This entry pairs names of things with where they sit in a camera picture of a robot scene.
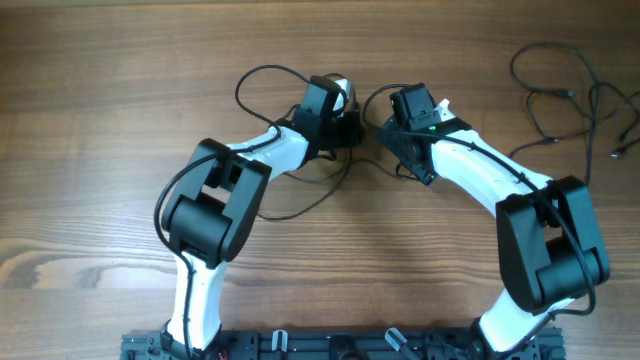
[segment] connector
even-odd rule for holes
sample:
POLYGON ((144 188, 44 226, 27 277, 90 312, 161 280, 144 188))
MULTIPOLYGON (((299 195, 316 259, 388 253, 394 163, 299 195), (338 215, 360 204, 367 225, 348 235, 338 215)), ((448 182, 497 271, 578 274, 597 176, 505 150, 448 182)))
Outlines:
POLYGON ((622 157, 622 155, 624 155, 624 153, 627 152, 627 147, 626 146, 620 146, 618 148, 616 148, 615 150, 613 150, 613 152, 611 153, 611 157, 612 158, 620 158, 622 157))

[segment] table surface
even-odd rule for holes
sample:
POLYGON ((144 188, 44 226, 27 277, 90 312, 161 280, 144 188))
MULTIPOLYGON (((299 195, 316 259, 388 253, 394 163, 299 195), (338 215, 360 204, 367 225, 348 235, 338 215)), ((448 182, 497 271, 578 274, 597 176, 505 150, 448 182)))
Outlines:
MULTIPOLYGON (((1 10, 0 359, 113 359, 122 334, 158 329, 170 317, 175 263, 154 235, 154 204, 201 139, 232 143, 264 132, 233 101, 236 82, 254 66, 344 73, 361 100, 385 84, 425 82, 508 152, 537 139, 509 75, 514 52, 534 41, 571 43, 600 79, 630 93, 640 88, 639 10, 615 1, 1 10)), ((589 86, 579 63, 562 54, 531 54, 519 69, 540 85, 589 86)), ((265 71, 247 80, 242 97, 275 118, 304 89, 265 71)), ((391 112, 383 97, 371 109, 377 123, 391 112)), ((605 92, 605 107, 618 101, 605 92)), ((535 109, 550 132, 586 126, 562 101, 537 99, 535 109)), ((640 349, 640 148, 609 157, 632 120, 621 111, 595 139, 591 195, 612 275, 591 316, 558 318, 572 359, 632 359, 640 349)), ((516 160, 552 177, 581 177, 584 151, 577 139, 516 160)), ((355 157, 387 169, 397 162, 371 137, 355 157)), ((296 174, 339 166, 320 160, 296 174)), ((262 211, 295 212, 332 185, 280 177, 262 211)), ((446 180, 425 187, 354 165, 308 214, 256 221, 225 280, 223 326, 467 325, 502 288, 494 224, 446 180)))

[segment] wire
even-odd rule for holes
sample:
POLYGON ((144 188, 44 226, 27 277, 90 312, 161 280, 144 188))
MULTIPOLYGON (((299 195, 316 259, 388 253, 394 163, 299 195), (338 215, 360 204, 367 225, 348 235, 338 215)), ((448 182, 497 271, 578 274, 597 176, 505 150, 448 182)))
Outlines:
MULTIPOLYGON (((302 81, 309 83, 309 80, 307 78, 305 78, 303 75, 301 75, 300 73, 296 72, 295 70, 292 70, 290 68, 281 66, 281 65, 262 65, 262 66, 258 66, 254 69, 249 70, 246 74, 244 74, 240 80, 238 81, 238 84, 236 85, 236 89, 235 89, 235 100, 236 103, 238 104, 238 106, 240 106, 240 108, 242 108, 242 110, 246 111, 247 113, 257 117, 258 119, 266 122, 267 124, 269 124, 270 126, 272 126, 273 128, 276 129, 276 135, 274 137, 272 137, 271 139, 268 139, 266 141, 263 141, 261 143, 243 148, 243 149, 235 149, 235 150, 231 150, 230 154, 240 154, 240 153, 246 153, 246 152, 253 152, 257 149, 260 149, 262 147, 265 147, 269 144, 274 143, 275 141, 277 141, 278 139, 280 139, 280 137, 282 136, 282 131, 280 130, 280 127, 278 126, 278 124, 249 109, 248 107, 246 107, 242 101, 240 101, 240 86, 242 85, 242 83, 247 79, 247 77, 249 77, 249 75, 260 71, 260 70, 264 70, 264 69, 279 69, 279 70, 283 70, 286 71, 292 75, 297 76, 298 78, 300 78, 302 81)), ((289 111, 287 112, 287 114, 284 116, 285 118, 288 117, 296 108, 298 108, 300 105, 293 105, 289 111)), ((164 189, 162 190, 162 192, 160 193, 160 196, 158 197, 158 201, 156 203, 154 212, 153 212, 153 223, 154 223, 154 227, 156 230, 156 234, 158 235, 158 238, 160 239, 160 241, 164 244, 164 246, 167 247, 167 249, 169 249, 169 251, 171 251, 176 257, 178 257, 185 265, 185 267, 187 268, 187 288, 186 288, 186 292, 185 292, 185 299, 184 299, 184 310, 183 310, 183 316, 182 316, 182 331, 183 331, 183 336, 184 336, 184 348, 185 348, 185 355, 187 356, 187 359, 191 360, 191 344, 190 344, 190 338, 189 338, 189 305, 190 305, 190 301, 191 301, 191 289, 193 287, 193 274, 194 274, 194 270, 193 270, 193 266, 192 264, 189 262, 189 260, 187 260, 187 258, 182 255, 182 253, 179 251, 179 249, 174 249, 171 247, 171 244, 169 243, 169 240, 164 236, 164 233, 162 232, 162 225, 160 223, 160 212, 162 210, 162 204, 164 203, 165 199, 167 198, 169 191, 171 191, 171 189, 178 183, 178 181, 180 181, 180 179, 182 177, 184 177, 187 173, 189 173, 191 170, 195 169, 196 167, 208 162, 208 161, 213 161, 217 158, 217 154, 212 154, 212 155, 208 155, 205 157, 202 157, 194 162, 192 162, 191 164, 185 166, 182 170, 180 170, 173 178, 171 178, 171 180, 169 180, 169 182, 167 183, 167 185, 164 187, 164 189)))
POLYGON ((507 164, 504 160, 502 160, 498 156, 494 155, 490 151, 487 151, 487 150, 479 147, 475 143, 470 143, 470 142, 463 141, 463 140, 460 140, 460 139, 457 139, 457 138, 454 138, 454 137, 450 137, 450 136, 436 135, 436 134, 430 134, 430 133, 411 133, 411 132, 404 132, 404 131, 387 130, 387 129, 384 129, 384 128, 379 127, 377 125, 374 125, 374 124, 370 123, 367 120, 367 118, 366 118, 367 109, 369 107, 369 104, 373 100, 373 98, 375 98, 378 94, 382 93, 385 90, 393 89, 393 88, 399 88, 399 87, 405 87, 405 86, 406 85, 401 85, 401 84, 387 85, 387 86, 381 87, 380 89, 376 90, 373 94, 371 94, 371 96, 369 96, 369 98, 365 102, 364 107, 362 109, 362 121, 366 125, 376 129, 377 131, 383 131, 383 132, 386 132, 387 134, 391 134, 391 135, 406 136, 406 137, 426 137, 426 138, 431 138, 431 139, 436 139, 436 140, 449 141, 449 142, 452 142, 452 143, 455 143, 455 144, 466 146, 469 149, 477 151, 480 154, 482 154, 482 155, 488 157, 489 159, 493 160, 495 163, 497 163, 498 165, 503 167, 505 170, 507 170, 509 173, 511 173, 513 176, 515 176, 518 179, 518 181, 522 182, 523 184, 525 184, 527 187, 529 187, 531 189, 531 191, 538 198, 538 200, 541 202, 541 204, 547 210, 549 210, 551 216, 553 216, 553 218, 558 221, 558 224, 560 224, 560 226, 562 227, 562 230, 563 230, 564 234, 567 236, 567 238, 569 240, 569 244, 571 245, 571 248, 572 248, 572 250, 574 251, 574 253, 576 255, 576 258, 578 260, 578 264, 580 265, 580 269, 582 271, 582 275, 583 275, 583 278, 584 278, 584 281, 585 281, 585 286, 587 288, 587 293, 588 293, 588 297, 589 297, 589 304, 588 304, 587 308, 581 309, 581 310, 557 309, 557 310, 553 310, 553 311, 548 312, 547 316, 545 317, 545 319, 543 319, 541 325, 539 325, 538 327, 533 329, 530 334, 525 336, 518 344, 516 344, 517 349, 519 349, 520 346, 522 346, 527 341, 529 341, 529 339, 531 337, 533 337, 537 333, 537 331, 539 331, 539 329, 542 328, 542 326, 546 325, 546 323, 548 323, 556 315, 567 314, 567 315, 586 316, 586 315, 591 314, 593 312, 593 309, 596 306, 595 287, 593 285, 593 281, 591 279, 591 276, 590 276, 590 273, 589 273, 589 269, 587 268, 587 264, 586 264, 586 262, 584 260, 584 255, 582 254, 582 250, 580 249, 580 245, 578 244, 578 240, 577 240, 573 230, 567 224, 567 222, 564 220, 564 218, 562 217, 562 215, 560 214, 558 209, 553 204, 551 204, 551 202, 549 200, 547 200, 547 198, 540 191, 540 189, 538 189, 529 179, 527 179, 527 177, 523 173, 519 173, 517 170, 515 170, 513 167, 511 167, 509 164, 507 164))
POLYGON ((269 220, 269 221, 282 221, 282 220, 291 220, 294 218, 297 218, 298 216, 308 212, 309 210, 313 209, 314 207, 320 205, 320 203, 322 203, 323 201, 325 201, 326 199, 328 199, 331 195, 333 195, 336 191, 338 191, 338 188, 340 187, 340 184, 342 184, 342 182, 344 182, 344 179, 347 178, 347 175, 349 174, 349 169, 351 168, 351 161, 353 159, 353 148, 349 148, 349 160, 347 161, 347 165, 344 168, 344 171, 342 172, 342 177, 336 182, 336 184, 333 186, 333 188, 331 188, 331 190, 329 190, 329 192, 327 192, 326 194, 324 194, 320 199, 316 200, 313 204, 307 206, 306 208, 298 211, 295 214, 291 214, 291 215, 286 215, 286 216, 275 216, 275 217, 271 217, 271 216, 265 216, 262 215, 260 213, 258 213, 258 217, 264 220, 269 220))
MULTIPOLYGON (((596 125, 598 125, 599 123, 613 117, 620 109, 622 109, 625 106, 629 106, 631 107, 634 112, 635 112, 635 120, 633 123, 631 123, 618 137, 618 141, 620 143, 623 143, 627 137, 627 135, 629 134, 629 132, 635 128, 638 123, 640 123, 640 110, 638 109, 638 107, 636 107, 633 102, 631 101, 632 98, 634 98, 635 96, 638 96, 640 94, 640 91, 636 91, 634 92, 632 95, 630 96, 625 96, 617 87, 615 87, 613 84, 609 83, 609 82, 601 82, 598 81, 595 72, 593 71, 593 68, 591 66, 591 64, 589 63, 589 61, 587 60, 587 58, 582 54, 582 52, 580 52, 580 50, 576 47, 573 47, 571 45, 567 45, 567 44, 563 44, 563 43, 556 43, 556 42, 541 42, 541 43, 534 43, 534 44, 530 44, 527 45, 523 48, 521 48, 520 50, 518 50, 513 57, 511 58, 511 62, 509 64, 509 69, 510 69, 510 73, 511 76, 513 77, 513 79, 520 84, 523 88, 525 88, 526 90, 529 91, 529 94, 527 95, 526 101, 525 101, 525 107, 526 107, 526 112, 527 115, 529 116, 529 118, 531 119, 536 131, 540 134, 540 136, 542 137, 541 140, 536 140, 530 143, 526 143, 523 145, 520 145, 518 147, 516 147, 514 150, 511 151, 511 153, 509 154, 510 158, 513 158, 519 151, 527 149, 529 147, 533 147, 533 146, 538 146, 538 145, 552 145, 557 143, 560 140, 568 140, 568 139, 572 139, 572 138, 576 138, 576 137, 580 137, 583 135, 587 135, 587 150, 586 150, 586 174, 585 174, 585 178, 584 178, 584 182, 585 184, 589 184, 590 180, 591 180, 591 169, 592 169, 592 153, 593 153, 593 138, 594 138, 594 134, 595 134, 595 128, 596 125), (588 91, 588 97, 589 97, 589 111, 585 111, 573 98, 573 91, 570 89, 559 89, 559 88, 544 88, 544 87, 538 87, 538 86, 533 86, 529 83, 524 82, 522 79, 520 79, 520 77, 516 74, 515 71, 515 63, 516 60, 518 59, 518 57, 522 56, 524 53, 526 53, 527 51, 534 49, 534 48, 550 48, 550 49, 558 49, 558 50, 563 50, 563 51, 568 51, 569 53, 575 55, 576 57, 578 57, 580 59, 580 61, 582 62, 582 64, 585 66, 585 68, 587 69, 587 72, 589 73, 589 77, 591 78, 592 81, 592 85, 589 88, 588 91), (598 108, 599 108, 599 103, 600 103, 600 98, 601 98, 601 93, 600 93, 600 89, 601 88, 608 88, 610 90, 612 90, 614 93, 616 93, 616 95, 618 95, 622 101, 619 103, 619 105, 612 110, 611 112, 609 112, 607 115, 598 118, 597 117, 597 113, 598 113, 598 108), (573 131, 570 132, 568 134, 564 134, 564 135, 559 135, 559 136, 552 136, 547 134, 545 131, 542 130, 542 128, 540 127, 538 121, 536 120, 536 117, 533 114, 533 110, 532 110, 532 98, 534 95, 547 95, 547 96, 552 96, 552 97, 556 97, 556 98, 560 98, 560 99, 565 99, 565 100, 569 100, 569 102, 571 103, 571 105, 576 109, 576 111, 578 112, 578 114, 580 114, 581 117, 583 118, 587 118, 589 119, 589 127, 586 130, 578 130, 578 131, 573 131)), ((630 147, 636 145, 640 143, 640 138, 630 141, 629 143, 627 143, 626 145, 622 145, 620 147, 618 147, 617 149, 614 150, 614 152, 611 154, 612 157, 620 157, 622 156, 627 149, 629 149, 630 147)))

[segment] wooden table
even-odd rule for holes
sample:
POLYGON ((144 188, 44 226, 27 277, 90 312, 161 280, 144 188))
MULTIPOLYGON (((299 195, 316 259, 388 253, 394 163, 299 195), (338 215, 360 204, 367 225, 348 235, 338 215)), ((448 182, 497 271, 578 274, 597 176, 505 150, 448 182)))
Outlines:
MULTIPOLYGON (((240 142, 265 130, 233 101, 250 68, 341 72, 361 100, 388 83, 422 81, 507 152, 537 138, 509 76, 513 53, 534 41, 569 42, 601 79, 630 93, 640 88, 639 10, 615 1, 389 1, 0 11, 0 358, 114 359, 122 334, 170 317, 175 263, 154 235, 153 206, 198 141, 240 142)), ((521 71, 541 85, 588 87, 578 65, 539 52, 521 71)), ((242 97, 275 118, 304 89, 265 71, 242 97)), ((618 102, 605 96, 606 106, 618 102)), ((535 106, 547 129, 585 126, 566 103, 535 106)), ((376 122, 390 113, 384 96, 374 102, 376 122)), ((572 359, 635 359, 640 349, 640 148, 609 157, 631 121, 621 112, 595 141, 591 195, 612 276, 592 316, 557 321, 572 359)), ((556 178, 582 176, 584 144, 517 160, 556 178)), ((396 164, 371 137, 355 156, 396 164)), ((339 166, 317 161, 298 174, 339 166)), ((288 214, 331 186, 281 177, 262 209, 288 214)), ((223 326, 467 325, 502 288, 497 260, 494 220, 460 188, 359 164, 308 214, 256 221, 226 278, 223 326)))

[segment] white plastic part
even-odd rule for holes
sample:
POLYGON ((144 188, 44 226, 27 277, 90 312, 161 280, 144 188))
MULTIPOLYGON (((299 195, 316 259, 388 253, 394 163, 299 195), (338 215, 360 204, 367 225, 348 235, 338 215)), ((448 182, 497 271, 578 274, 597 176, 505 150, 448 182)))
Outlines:
MULTIPOLYGON (((283 172, 293 171, 299 168, 300 165, 302 165, 302 160, 304 160, 304 155, 309 145, 302 135, 291 129, 280 127, 280 131, 282 131, 282 136, 273 144, 267 145, 254 152, 239 154, 246 159, 258 160, 263 164, 269 165, 271 167, 269 181, 283 172)), ((246 148, 267 141, 273 138, 276 133, 276 129, 270 127, 265 134, 255 139, 241 144, 228 144, 227 146, 230 149, 246 148)))
MULTIPOLYGON (((442 120, 451 120, 455 115, 448 109, 449 101, 443 100, 437 109, 442 120)), ((477 132, 460 130, 448 136, 475 143, 491 152, 525 176, 539 189, 547 186, 550 177, 526 169, 487 145, 477 132)), ((452 143, 438 141, 431 146, 435 171, 466 190, 495 216, 496 203, 511 194, 529 194, 531 189, 485 155, 452 143)), ((513 348, 522 338, 546 317, 549 311, 569 305, 573 299, 564 299, 553 304, 547 312, 532 315, 520 309, 507 290, 503 290, 491 310, 480 318, 480 328, 494 351, 505 352, 513 348)))
MULTIPOLYGON (((216 336, 220 328, 220 295, 222 282, 229 263, 222 262, 215 269, 207 269, 206 263, 183 252, 193 266, 193 288, 189 302, 189 339, 192 348, 204 349, 216 336)), ((187 291, 187 267, 177 256, 178 283, 176 285, 176 302, 173 316, 167 325, 167 332, 173 339, 184 344, 182 315, 187 291)))
MULTIPOLYGON (((282 136, 273 144, 262 147, 254 152, 241 153, 249 160, 258 160, 271 167, 269 181, 286 171, 296 170, 302 164, 307 152, 308 142, 299 133, 281 127, 282 136)), ((246 148, 273 138, 276 130, 269 130, 252 140, 241 144, 227 145, 231 149, 246 148)), ((222 283, 228 263, 222 262, 215 269, 207 269, 201 259, 183 252, 195 270, 193 275, 193 288, 189 303, 189 339, 192 348, 204 349, 215 338, 220 329, 220 297, 222 296, 222 283)), ((184 312, 184 300, 187 290, 187 268, 176 257, 177 285, 176 301, 173 316, 167 325, 167 331, 174 340, 184 344, 184 332, 182 314, 184 312)))
MULTIPOLYGON (((349 102, 349 94, 351 94, 351 83, 349 83, 349 81, 347 79, 340 79, 340 80, 336 80, 334 82, 336 84, 340 85, 340 88, 342 88, 342 90, 344 90, 344 92, 347 94, 347 102, 349 102)), ((340 110, 340 108, 342 107, 342 104, 343 104, 342 94, 340 94, 340 95, 338 95, 338 98, 336 99, 336 104, 333 106, 333 111, 340 110)))
POLYGON ((520 309, 507 290, 502 290, 493 307, 480 318, 480 329, 494 351, 505 352, 536 328, 549 311, 561 309, 572 301, 571 298, 558 301, 546 312, 532 315, 520 309))
MULTIPOLYGON (((443 116, 443 120, 455 118, 447 108, 448 104, 445 99, 438 105, 440 113, 447 114, 446 117, 443 116)), ((538 188, 546 187, 547 181, 551 180, 550 177, 535 173, 502 155, 487 145, 473 130, 460 130, 447 136, 474 143, 491 152, 519 173, 525 174, 538 188)), ((494 216, 497 202, 511 194, 528 194, 532 191, 495 161, 466 146, 441 140, 431 145, 431 154, 433 167, 438 175, 458 184, 494 216)))

